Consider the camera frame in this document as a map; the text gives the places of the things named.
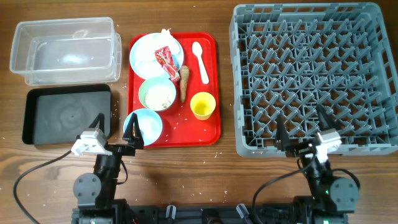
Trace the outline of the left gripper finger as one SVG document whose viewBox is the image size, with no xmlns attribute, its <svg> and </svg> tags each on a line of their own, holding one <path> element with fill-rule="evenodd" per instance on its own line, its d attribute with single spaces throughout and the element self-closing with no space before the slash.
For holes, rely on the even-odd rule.
<svg viewBox="0 0 398 224">
<path fill-rule="evenodd" d="M 92 130 L 100 130 L 104 134 L 104 121 L 104 114 L 99 113 L 93 122 L 88 126 L 88 128 Z"/>
<path fill-rule="evenodd" d="M 131 113 L 129 117 L 126 118 L 123 140 L 127 142 L 128 146 L 134 149 L 144 148 L 144 139 L 139 127 L 137 114 L 135 113 Z"/>
</svg>

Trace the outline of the white napkin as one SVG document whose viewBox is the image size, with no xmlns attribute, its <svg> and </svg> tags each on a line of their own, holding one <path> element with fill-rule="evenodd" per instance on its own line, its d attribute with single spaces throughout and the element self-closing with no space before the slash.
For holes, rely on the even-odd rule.
<svg viewBox="0 0 398 224">
<path fill-rule="evenodd" d="M 131 49 L 131 67 L 138 67 L 142 63 L 155 61 L 154 52 L 165 46 L 169 46 L 172 55 L 182 53 L 182 47 L 171 35 L 170 29 L 162 29 L 160 33 L 144 35 Z"/>
</svg>

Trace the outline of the red snack wrapper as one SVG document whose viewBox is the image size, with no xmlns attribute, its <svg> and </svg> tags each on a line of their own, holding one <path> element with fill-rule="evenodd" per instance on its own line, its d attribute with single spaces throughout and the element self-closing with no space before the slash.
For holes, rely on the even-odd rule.
<svg viewBox="0 0 398 224">
<path fill-rule="evenodd" d="M 172 82 L 180 80 L 180 74 L 175 66 L 169 46 L 162 47 L 154 52 L 155 58 L 164 71 L 169 74 Z"/>
</svg>

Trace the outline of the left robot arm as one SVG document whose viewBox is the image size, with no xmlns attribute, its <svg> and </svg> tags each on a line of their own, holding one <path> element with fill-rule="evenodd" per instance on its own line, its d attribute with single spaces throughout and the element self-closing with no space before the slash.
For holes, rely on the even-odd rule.
<svg viewBox="0 0 398 224">
<path fill-rule="evenodd" d="M 72 223 L 137 223 L 137 216 L 125 199 L 115 199 L 120 168 L 126 168 L 122 156 L 134 156 L 144 147 L 144 139 L 136 114 L 132 114 L 123 134 L 127 143 L 109 144 L 104 132 L 104 114 L 100 113 L 76 137 L 71 152 L 74 155 L 94 154 L 92 173 L 82 174 L 73 185 L 78 208 L 72 211 Z"/>
</svg>

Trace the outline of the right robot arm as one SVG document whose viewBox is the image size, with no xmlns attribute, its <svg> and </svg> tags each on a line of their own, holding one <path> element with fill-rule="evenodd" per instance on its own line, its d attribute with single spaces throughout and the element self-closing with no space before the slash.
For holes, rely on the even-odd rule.
<svg viewBox="0 0 398 224">
<path fill-rule="evenodd" d="M 340 129 L 317 105 L 320 130 L 315 137 L 293 143 L 279 115 L 276 146 L 288 157 L 298 159 L 298 171 L 307 180 L 310 196 L 296 196 L 289 208 L 290 223 L 347 223 L 353 213 L 361 187 L 359 179 L 346 169 L 332 169 L 328 154 L 342 145 Z"/>
</svg>

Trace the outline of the brown carrot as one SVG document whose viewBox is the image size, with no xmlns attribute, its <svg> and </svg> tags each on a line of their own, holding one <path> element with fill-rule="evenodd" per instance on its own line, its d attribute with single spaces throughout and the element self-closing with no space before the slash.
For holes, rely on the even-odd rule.
<svg viewBox="0 0 398 224">
<path fill-rule="evenodd" d="M 186 65 L 182 65 L 180 68 L 180 101 L 182 103 L 184 103 L 186 100 L 189 74 L 190 74 L 189 68 Z"/>
</svg>

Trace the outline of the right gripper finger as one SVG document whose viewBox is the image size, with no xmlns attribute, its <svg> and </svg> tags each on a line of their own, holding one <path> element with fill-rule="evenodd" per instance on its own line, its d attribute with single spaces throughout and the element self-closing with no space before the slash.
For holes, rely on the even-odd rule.
<svg viewBox="0 0 398 224">
<path fill-rule="evenodd" d="M 326 113 L 326 110 L 322 105 L 317 105 L 316 110 L 318 114 L 318 125 L 320 131 L 326 131 L 329 129 L 338 130 L 337 123 Z"/>
<path fill-rule="evenodd" d="M 275 134 L 275 146 L 278 149 L 285 149 L 287 146 L 290 146 L 290 138 L 284 126 L 284 121 L 282 119 L 281 114 L 278 115 L 276 122 L 277 122 L 277 129 Z"/>
</svg>

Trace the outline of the green bowl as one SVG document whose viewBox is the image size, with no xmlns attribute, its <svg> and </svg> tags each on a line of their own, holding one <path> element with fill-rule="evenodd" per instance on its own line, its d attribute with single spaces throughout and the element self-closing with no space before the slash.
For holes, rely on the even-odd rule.
<svg viewBox="0 0 398 224">
<path fill-rule="evenodd" d="M 167 78 L 155 77 L 145 80 L 139 87 L 139 101 L 153 111 L 165 111 L 177 96 L 175 85 Z"/>
</svg>

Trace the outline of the white rice pile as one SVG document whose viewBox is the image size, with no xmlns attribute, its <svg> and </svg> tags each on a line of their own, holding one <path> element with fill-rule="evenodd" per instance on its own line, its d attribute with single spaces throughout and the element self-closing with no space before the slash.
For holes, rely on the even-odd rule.
<svg viewBox="0 0 398 224">
<path fill-rule="evenodd" d="M 167 86 L 157 85 L 148 89 L 144 96 L 146 106 L 154 111 L 163 111 L 171 106 L 174 100 L 174 91 Z"/>
</svg>

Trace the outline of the yellow plastic cup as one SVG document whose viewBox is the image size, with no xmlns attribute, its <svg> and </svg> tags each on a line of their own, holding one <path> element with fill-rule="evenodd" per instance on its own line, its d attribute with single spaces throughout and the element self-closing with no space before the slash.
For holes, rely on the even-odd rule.
<svg viewBox="0 0 398 224">
<path fill-rule="evenodd" d="M 215 97 L 208 92 L 196 93 L 190 100 L 190 109 L 196 119 L 208 119 L 216 108 Z"/>
</svg>

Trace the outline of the small light blue bowl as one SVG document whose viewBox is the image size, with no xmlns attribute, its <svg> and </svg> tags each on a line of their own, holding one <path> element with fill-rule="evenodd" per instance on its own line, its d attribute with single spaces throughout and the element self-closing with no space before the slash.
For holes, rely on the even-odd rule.
<svg viewBox="0 0 398 224">
<path fill-rule="evenodd" d="M 130 113 L 124 121 L 123 132 L 126 131 L 129 120 L 132 114 L 137 115 L 139 128 L 144 140 L 144 146 L 151 145 L 158 140 L 162 133 L 163 124 L 160 116 L 155 112 L 147 108 L 141 108 Z"/>
</svg>

